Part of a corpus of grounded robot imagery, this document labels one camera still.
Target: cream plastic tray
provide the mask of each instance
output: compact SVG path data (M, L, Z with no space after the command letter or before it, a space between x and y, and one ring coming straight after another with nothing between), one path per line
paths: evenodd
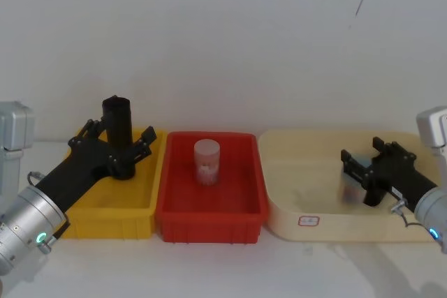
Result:
M259 152L270 204L268 226L293 241L403 242L432 241L420 226L405 228L390 213L395 199L387 195L375 208L339 201L344 183L340 151L373 157L372 138L397 141L417 155L416 169L439 184L437 164L419 137L383 131L290 129L261 135ZM409 222L415 221L410 211Z

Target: yellow bin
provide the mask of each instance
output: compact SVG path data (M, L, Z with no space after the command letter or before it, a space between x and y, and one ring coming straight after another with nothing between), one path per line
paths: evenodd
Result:
M138 139L143 129L133 130ZM152 155L136 165L134 178L111 177L96 183L68 211L71 226L65 239L147 239L155 231L155 207L159 194L166 132L156 130ZM107 140L105 132L100 137Z

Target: table surface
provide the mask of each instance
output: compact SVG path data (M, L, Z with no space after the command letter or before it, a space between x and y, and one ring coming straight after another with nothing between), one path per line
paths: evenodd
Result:
M38 142L22 159L54 168L65 143ZM447 255L428 244L310 244L263 229L256 245L148 240L61 240L3 278L4 297L445 298Z

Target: black cylinder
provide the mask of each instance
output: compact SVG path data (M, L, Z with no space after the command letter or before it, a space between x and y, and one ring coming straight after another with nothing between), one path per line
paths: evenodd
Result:
M131 102L118 96L113 96L103 101L103 116L105 118L107 141L121 152L133 144ZM113 176L116 179L130 179L135 175L135 166L131 165L120 175Z

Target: label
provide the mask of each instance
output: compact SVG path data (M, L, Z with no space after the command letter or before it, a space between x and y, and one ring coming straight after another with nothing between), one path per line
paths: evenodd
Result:
M394 186L391 186L391 193L399 199L402 199L404 197L398 190L394 188Z
M301 216L298 219L298 225L303 227L315 227L320 223L319 216Z

